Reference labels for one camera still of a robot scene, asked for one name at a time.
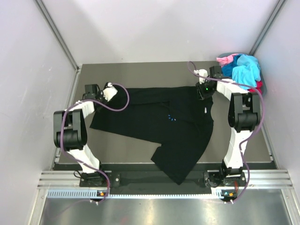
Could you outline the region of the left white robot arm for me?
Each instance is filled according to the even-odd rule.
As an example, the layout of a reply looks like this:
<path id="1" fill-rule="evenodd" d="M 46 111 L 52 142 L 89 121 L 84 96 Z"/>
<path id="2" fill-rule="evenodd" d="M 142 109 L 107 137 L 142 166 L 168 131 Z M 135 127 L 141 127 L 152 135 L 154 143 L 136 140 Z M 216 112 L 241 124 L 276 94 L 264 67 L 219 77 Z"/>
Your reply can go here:
<path id="1" fill-rule="evenodd" d="M 101 109 L 117 94 L 111 82 L 100 89 L 97 84 L 85 86 L 85 93 L 69 108 L 53 114 L 53 142 L 61 152 L 76 161 L 82 171 L 74 172 L 81 187 L 105 187 L 109 181 L 102 165 L 88 146 L 85 119 Z"/>

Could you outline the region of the black t shirt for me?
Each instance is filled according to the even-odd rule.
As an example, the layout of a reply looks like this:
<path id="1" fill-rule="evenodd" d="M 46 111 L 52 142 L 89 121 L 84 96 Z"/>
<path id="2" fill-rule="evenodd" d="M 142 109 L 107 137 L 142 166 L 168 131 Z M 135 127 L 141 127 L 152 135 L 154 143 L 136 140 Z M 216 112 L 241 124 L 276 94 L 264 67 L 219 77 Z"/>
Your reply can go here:
<path id="1" fill-rule="evenodd" d="M 212 106 L 211 97 L 199 99 L 195 86 L 118 89 L 90 127 L 158 143 L 151 160 L 181 184 L 210 142 Z"/>

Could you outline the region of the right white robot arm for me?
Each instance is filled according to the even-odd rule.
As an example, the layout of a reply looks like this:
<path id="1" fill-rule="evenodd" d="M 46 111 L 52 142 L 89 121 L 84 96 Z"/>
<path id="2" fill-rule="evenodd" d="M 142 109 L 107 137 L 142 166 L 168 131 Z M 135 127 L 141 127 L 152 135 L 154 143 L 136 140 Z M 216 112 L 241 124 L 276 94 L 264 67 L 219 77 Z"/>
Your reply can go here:
<path id="1" fill-rule="evenodd" d="M 205 172 L 205 183 L 211 188 L 220 185 L 237 186 L 245 180 L 243 157 L 247 139 L 261 121 L 260 96 L 223 76 L 220 66 L 210 67 L 209 71 L 195 69 L 193 74 L 199 78 L 196 89 L 200 100 L 211 97 L 215 92 L 229 100 L 228 124 L 231 137 L 228 150 L 218 172 Z"/>

